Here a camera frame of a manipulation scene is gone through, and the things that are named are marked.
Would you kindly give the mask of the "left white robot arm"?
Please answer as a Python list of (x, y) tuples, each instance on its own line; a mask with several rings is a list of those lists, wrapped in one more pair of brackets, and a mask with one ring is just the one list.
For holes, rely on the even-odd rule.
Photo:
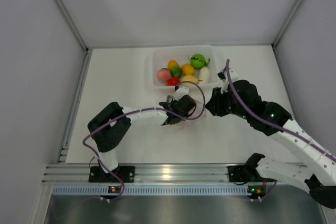
[(189, 95), (141, 110), (122, 107), (117, 102), (108, 104), (87, 125), (98, 148), (102, 178), (108, 182), (117, 179), (119, 163), (116, 147), (131, 126), (178, 124), (189, 118), (195, 109), (196, 102)]

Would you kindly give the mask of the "pink fake peach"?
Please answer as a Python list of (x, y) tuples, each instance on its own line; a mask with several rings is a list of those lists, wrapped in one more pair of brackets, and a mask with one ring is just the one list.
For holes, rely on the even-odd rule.
[(172, 77), (169, 69), (167, 69), (167, 68), (160, 69), (156, 73), (156, 76), (161, 83), (166, 83)]

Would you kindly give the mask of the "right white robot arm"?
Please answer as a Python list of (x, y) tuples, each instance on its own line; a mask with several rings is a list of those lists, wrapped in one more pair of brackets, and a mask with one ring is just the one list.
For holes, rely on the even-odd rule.
[(244, 119), (304, 164), (289, 165), (254, 153), (239, 170), (245, 179), (277, 180), (307, 192), (324, 207), (335, 209), (335, 156), (309, 136), (286, 109), (263, 101), (256, 86), (247, 80), (235, 81), (225, 91), (214, 88), (205, 107), (213, 116), (232, 114)]

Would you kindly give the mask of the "red fake apple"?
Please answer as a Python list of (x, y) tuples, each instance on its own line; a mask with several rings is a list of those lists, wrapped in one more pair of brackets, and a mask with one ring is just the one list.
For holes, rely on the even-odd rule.
[(170, 78), (166, 81), (165, 85), (166, 86), (176, 86), (180, 83), (179, 78)]

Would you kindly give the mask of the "pale yellow fake pear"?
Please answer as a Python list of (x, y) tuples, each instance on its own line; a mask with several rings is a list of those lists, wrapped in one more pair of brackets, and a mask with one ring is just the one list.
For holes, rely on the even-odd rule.
[(193, 75), (186, 75), (181, 79), (181, 82), (185, 82), (185, 85), (190, 85), (191, 83), (201, 84), (202, 80), (199, 80)]

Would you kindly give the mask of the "green fake avocado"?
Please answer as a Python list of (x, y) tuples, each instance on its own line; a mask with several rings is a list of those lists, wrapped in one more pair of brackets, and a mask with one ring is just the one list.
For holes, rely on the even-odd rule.
[(167, 64), (167, 68), (170, 71), (172, 78), (180, 78), (182, 76), (182, 69), (177, 61), (169, 61)]

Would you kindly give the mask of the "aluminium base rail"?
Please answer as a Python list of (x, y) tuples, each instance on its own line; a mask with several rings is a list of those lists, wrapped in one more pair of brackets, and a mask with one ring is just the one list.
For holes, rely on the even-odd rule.
[[(44, 183), (87, 183), (98, 177), (97, 164), (47, 165), (43, 174)], [(179, 183), (206, 182), (226, 183), (229, 167), (237, 164), (132, 164), (127, 174), (120, 178), (126, 183)]]

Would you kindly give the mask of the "orange fake fruit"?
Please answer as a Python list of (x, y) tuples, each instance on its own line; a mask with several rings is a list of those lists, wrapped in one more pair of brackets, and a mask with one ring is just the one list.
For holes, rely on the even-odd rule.
[(181, 66), (182, 74), (184, 76), (194, 76), (195, 75), (195, 68), (191, 64), (183, 64)]

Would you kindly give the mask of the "clear plastic perforated bin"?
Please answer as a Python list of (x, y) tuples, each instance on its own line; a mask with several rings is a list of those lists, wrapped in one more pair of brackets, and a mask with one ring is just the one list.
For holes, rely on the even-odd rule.
[(202, 88), (219, 83), (217, 73), (224, 61), (210, 45), (167, 47), (154, 50), (152, 84), (166, 90), (180, 81), (195, 81)]

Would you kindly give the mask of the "clear zip top bag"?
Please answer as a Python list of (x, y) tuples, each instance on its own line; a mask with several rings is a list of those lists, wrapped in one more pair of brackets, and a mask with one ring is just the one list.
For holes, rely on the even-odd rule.
[(192, 127), (196, 127), (201, 124), (207, 114), (205, 109), (205, 95), (204, 92), (201, 90), (201, 95), (199, 97), (194, 97), (190, 94), (183, 96), (176, 102), (177, 109), (176, 113), (180, 116), (184, 117), (178, 123), (178, 129), (189, 129)]

